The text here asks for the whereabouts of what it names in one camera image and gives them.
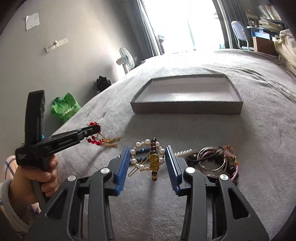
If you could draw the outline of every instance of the human hand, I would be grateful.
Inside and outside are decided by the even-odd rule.
[[[51,197],[58,190],[58,160],[55,155],[49,157],[48,172],[36,167],[18,166],[9,186],[9,201],[15,213],[21,218],[25,208],[37,202],[31,180],[43,182],[41,190]]]

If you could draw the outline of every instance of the finger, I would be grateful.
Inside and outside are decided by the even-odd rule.
[[[43,192],[50,192],[54,190],[57,186],[58,186],[57,179],[55,179],[53,181],[42,184],[41,190]]]
[[[50,192],[47,192],[45,195],[47,196],[47,197],[51,197],[51,196],[53,196],[55,193],[56,193],[56,191],[59,189],[59,187],[57,186],[57,187],[55,187],[54,188],[54,190],[51,190]]]
[[[58,160],[57,160],[57,157],[55,155],[52,155],[50,158],[49,158],[49,167],[50,168],[55,168],[57,165],[58,165]]]
[[[57,168],[51,169],[49,171],[49,173],[51,174],[51,178],[50,178],[51,181],[54,180],[54,179],[57,179]]]
[[[48,182],[51,178],[49,172],[44,172],[36,167],[21,167],[22,176],[29,180],[36,180],[39,182]]]

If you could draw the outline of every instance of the bright window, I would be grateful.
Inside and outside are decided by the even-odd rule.
[[[145,0],[148,18],[167,53],[224,48],[212,0]]]

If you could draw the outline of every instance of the bed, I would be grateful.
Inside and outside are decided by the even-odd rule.
[[[135,115],[130,100],[151,78],[180,74],[225,74],[244,100],[241,115]],[[83,140],[57,154],[59,175],[90,176],[108,165],[125,145],[157,137],[174,151],[231,144],[239,161],[238,187],[270,239],[295,206],[296,77],[275,57],[243,50],[163,55],[147,59],[121,81],[91,99],[56,133],[101,124],[118,148]],[[150,172],[127,177],[119,197],[110,197],[116,240],[180,240],[186,198],[171,188],[165,165],[158,181]]]

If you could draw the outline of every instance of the blue chair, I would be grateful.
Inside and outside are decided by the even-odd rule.
[[[240,49],[243,49],[243,50],[254,51],[254,48],[249,46],[249,41],[251,41],[251,36],[247,32],[245,26],[239,21],[232,21],[231,22],[231,27],[233,29],[233,33],[234,33],[235,38],[237,40],[238,47]],[[239,42],[240,40],[246,41],[247,46],[246,47],[245,46],[240,46],[240,42]]]

